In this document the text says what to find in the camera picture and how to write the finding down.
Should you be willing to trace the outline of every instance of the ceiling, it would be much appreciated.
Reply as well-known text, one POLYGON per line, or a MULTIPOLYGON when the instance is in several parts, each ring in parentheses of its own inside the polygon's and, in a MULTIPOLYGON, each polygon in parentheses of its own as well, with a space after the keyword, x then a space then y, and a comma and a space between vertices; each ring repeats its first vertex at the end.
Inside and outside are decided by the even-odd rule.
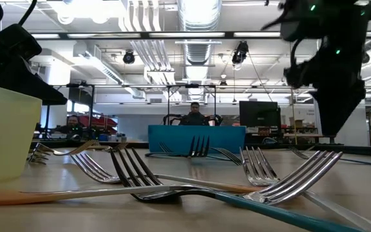
MULTIPOLYGON (((265 24, 277 18, 281 12, 277 9, 277 2, 271 1, 270 6, 263 6, 263 1, 223 1, 219 31, 258 31, 265 24)), ((176 1, 161 0, 160 4, 160 25, 164 31, 179 31, 178 11, 176 11, 176 1)), ((29 7, 28 1, 6 1, 3 3, 4 18, 0 23, 0 30, 9 26, 18 20, 29 7)), ((91 19, 75 19, 71 24, 64 25, 58 22, 55 10, 50 10, 50 5, 46 1, 39 1, 38 9, 34 10, 28 18, 24 27, 31 33, 54 33, 54 32, 119 32, 117 17, 112 17, 104 24, 94 23, 91 19)), ((221 44, 214 46, 213 55, 209 68, 206 83, 219 84, 220 81, 226 80, 228 85, 251 85, 259 84, 260 77, 263 84, 267 86, 281 86, 283 84, 283 69, 289 67, 290 43, 279 39, 251 39, 249 45, 249 57, 243 63, 242 69, 235 71, 231 65, 230 55, 238 45, 239 40, 223 39, 216 40, 221 44)), ((122 57, 126 50, 132 50, 129 41, 116 40, 91 40, 85 41, 90 46, 97 46, 102 51, 102 60, 109 63, 114 70, 126 77, 127 82, 131 84, 147 84, 144 73, 144 63, 136 58, 134 64, 124 64, 122 57)), ((175 40, 165 41, 166 51, 172 67, 175 70, 175 81, 178 84, 184 83, 184 55, 181 44, 175 44, 175 40)), ((303 41, 296 52, 298 62, 309 59, 314 55, 318 47, 317 41, 303 41)), ((371 50, 370 65, 363 67, 362 78, 371 76, 371 50)), ((107 77, 98 69, 82 62, 80 57, 66 57, 72 60, 74 69, 72 77, 74 79, 85 79, 95 84, 115 84, 109 82, 107 77)), ((247 92, 244 88, 237 90, 219 90, 219 92, 236 91, 240 93, 247 92)), ((249 90, 248 92, 263 92, 261 89, 249 90)), ((97 90, 97 93, 127 93, 124 89, 103 88, 97 90)))

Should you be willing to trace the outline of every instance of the yellow plastic container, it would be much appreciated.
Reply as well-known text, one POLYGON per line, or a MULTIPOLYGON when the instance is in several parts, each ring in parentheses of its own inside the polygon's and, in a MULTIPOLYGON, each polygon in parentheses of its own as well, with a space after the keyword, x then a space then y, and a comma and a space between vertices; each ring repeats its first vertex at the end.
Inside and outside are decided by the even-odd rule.
POLYGON ((0 88, 0 180, 23 172, 41 103, 35 97, 0 88))

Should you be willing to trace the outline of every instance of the blue box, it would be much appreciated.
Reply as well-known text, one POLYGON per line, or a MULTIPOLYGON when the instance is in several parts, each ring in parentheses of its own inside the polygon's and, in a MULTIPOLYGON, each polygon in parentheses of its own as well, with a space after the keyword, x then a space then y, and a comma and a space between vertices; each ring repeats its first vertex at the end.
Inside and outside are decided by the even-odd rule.
POLYGON ((210 147, 224 148, 232 153, 239 153, 244 146, 245 126, 148 126, 148 142, 150 152, 162 152, 160 143, 163 142, 169 149, 178 153, 188 153, 191 141, 200 136, 200 145, 210 136, 210 147))

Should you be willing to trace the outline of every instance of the man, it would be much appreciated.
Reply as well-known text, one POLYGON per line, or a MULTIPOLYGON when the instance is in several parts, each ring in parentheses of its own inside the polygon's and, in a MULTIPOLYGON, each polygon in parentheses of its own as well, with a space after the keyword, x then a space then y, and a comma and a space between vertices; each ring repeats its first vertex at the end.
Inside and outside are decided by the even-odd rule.
POLYGON ((200 113, 200 104, 198 102, 191 103, 191 112, 184 116, 180 122, 184 126, 208 126, 204 115, 200 113))
POLYGON ((68 116, 67 125, 66 126, 61 126, 59 129, 56 129, 56 133, 81 135, 82 128, 79 124, 78 116, 76 116, 76 115, 68 116))

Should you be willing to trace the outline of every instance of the table surface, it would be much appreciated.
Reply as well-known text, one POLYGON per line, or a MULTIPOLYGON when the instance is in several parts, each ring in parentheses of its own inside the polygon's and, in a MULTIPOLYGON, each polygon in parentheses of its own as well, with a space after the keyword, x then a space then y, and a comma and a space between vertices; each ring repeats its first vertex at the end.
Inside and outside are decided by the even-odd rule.
MULTIPOLYGON (((248 185, 241 166, 213 159, 144 158, 154 173, 248 185)), ((284 177, 304 162, 291 151, 264 151, 272 167, 284 177)), ((109 154, 91 156, 115 173, 109 154)), ((345 155, 370 160, 371 157, 345 155)), ((21 191, 62 191, 121 188, 88 178, 69 157, 50 157, 46 166, 27 164, 23 175, 0 183, 21 191)), ((371 166, 339 161, 312 191, 371 220, 371 166)), ((347 224, 303 197, 279 207, 347 224)), ((0 231, 303 231, 297 227, 201 196, 186 196, 174 204, 145 204, 130 195, 81 198, 47 204, 0 206, 0 231)))

